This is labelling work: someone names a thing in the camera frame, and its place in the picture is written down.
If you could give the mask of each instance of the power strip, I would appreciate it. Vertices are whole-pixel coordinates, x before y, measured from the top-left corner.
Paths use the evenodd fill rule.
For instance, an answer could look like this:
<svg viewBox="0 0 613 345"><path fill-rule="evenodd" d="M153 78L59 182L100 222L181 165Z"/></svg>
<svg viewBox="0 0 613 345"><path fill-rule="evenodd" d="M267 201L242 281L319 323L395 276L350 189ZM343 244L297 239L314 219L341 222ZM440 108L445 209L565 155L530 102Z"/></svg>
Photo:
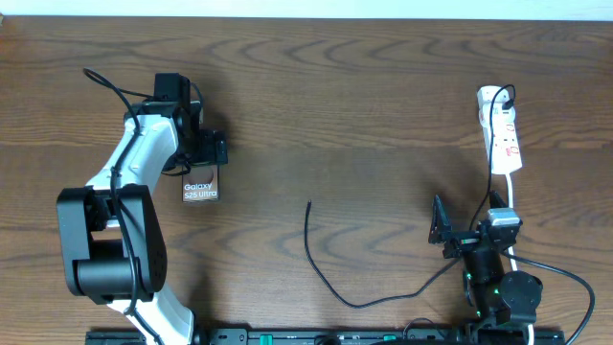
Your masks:
<svg viewBox="0 0 613 345"><path fill-rule="evenodd" d="M489 159L489 110L491 102L500 90L500 86L484 86L477 92L479 102L479 122L483 128L483 136L486 141L486 155ZM507 90L501 91L494 102L493 128L494 146L491 157L491 173L508 174L522 167L517 132L515 131L515 107L503 110L502 105L510 99Z"/></svg>

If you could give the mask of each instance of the wooden tabletop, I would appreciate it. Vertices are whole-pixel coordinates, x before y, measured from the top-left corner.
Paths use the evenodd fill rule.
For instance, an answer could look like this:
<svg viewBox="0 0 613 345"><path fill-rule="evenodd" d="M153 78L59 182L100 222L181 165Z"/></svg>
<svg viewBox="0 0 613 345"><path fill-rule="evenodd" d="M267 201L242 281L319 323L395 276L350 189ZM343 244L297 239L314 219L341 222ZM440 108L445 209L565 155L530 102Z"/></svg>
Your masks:
<svg viewBox="0 0 613 345"><path fill-rule="evenodd" d="M118 313L70 294L56 197L80 187L123 134L124 105L81 73L151 92L180 72L228 134L221 201L181 202L162 176L154 203L167 282L207 325L403 327L473 317L461 267L422 296L344 307L313 257L354 303L417 289L446 264L427 243L439 194L456 228L486 188L475 92L517 87L524 168L518 255L568 269L597 295L577 343L613 342L613 24L574 22L7 17L0 28L0 343L82 344ZM494 188L506 195L504 177ZM541 278L537 327L575 330L588 296Z"/></svg>

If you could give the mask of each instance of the white cord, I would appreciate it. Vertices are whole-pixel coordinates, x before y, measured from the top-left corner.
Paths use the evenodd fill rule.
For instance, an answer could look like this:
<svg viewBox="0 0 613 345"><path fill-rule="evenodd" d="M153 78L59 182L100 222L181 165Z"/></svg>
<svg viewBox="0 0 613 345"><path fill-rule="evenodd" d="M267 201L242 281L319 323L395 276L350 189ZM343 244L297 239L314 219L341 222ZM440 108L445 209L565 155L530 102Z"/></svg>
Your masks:
<svg viewBox="0 0 613 345"><path fill-rule="evenodd" d="M506 173L505 177L507 178L507 191L509 192L509 207L514 208L514 204L513 204L513 183L511 181L511 174L510 173ZM511 255L515 255L515 252L513 251L513 247L510 246L509 249L507 249L507 251L509 252L509 254ZM510 259L511 261L511 269L513 271L517 270L517 263L515 262L515 259ZM528 345L534 345L534 326L533 324L528 325Z"/></svg>

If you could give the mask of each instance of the black plug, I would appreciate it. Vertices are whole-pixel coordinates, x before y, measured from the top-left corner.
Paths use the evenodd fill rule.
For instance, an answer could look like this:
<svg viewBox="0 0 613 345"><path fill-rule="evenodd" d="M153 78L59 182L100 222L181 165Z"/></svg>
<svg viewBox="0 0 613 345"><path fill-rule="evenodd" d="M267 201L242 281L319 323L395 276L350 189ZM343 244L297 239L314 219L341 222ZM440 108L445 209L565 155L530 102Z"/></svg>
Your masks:
<svg viewBox="0 0 613 345"><path fill-rule="evenodd" d="M510 99L510 100L506 101L504 104L502 104L502 109L503 110L509 110L514 105L515 105L515 99Z"/></svg>

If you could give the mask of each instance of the wood grain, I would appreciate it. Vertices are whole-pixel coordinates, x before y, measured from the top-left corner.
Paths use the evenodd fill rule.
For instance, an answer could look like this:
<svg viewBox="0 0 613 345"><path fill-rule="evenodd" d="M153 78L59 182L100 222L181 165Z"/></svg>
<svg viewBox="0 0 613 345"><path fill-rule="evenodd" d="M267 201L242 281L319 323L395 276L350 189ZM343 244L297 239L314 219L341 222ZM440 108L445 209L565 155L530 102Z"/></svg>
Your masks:
<svg viewBox="0 0 613 345"><path fill-rule="evenodd" d="M168 281L208 325L399 328L471 317L455 267L420 298L366 310L334 300L313 256L354 302L412 291L445 264L426 242L440 194L465 226L486 185L475 92L517 86L524 219L517 252L572 270L596 291L581 344L613 341L613 25L574 22L9 17L0 28L2 344L82 344L128 327L72 296L55 199L82 186L122 134L123 106L81 73L148 92L178 71L229 135L222 201L181 203L162 177L154 201ZM504 181L494 179L504 192ZM544 282L537 326L570 334L582 287Z"/></svg>

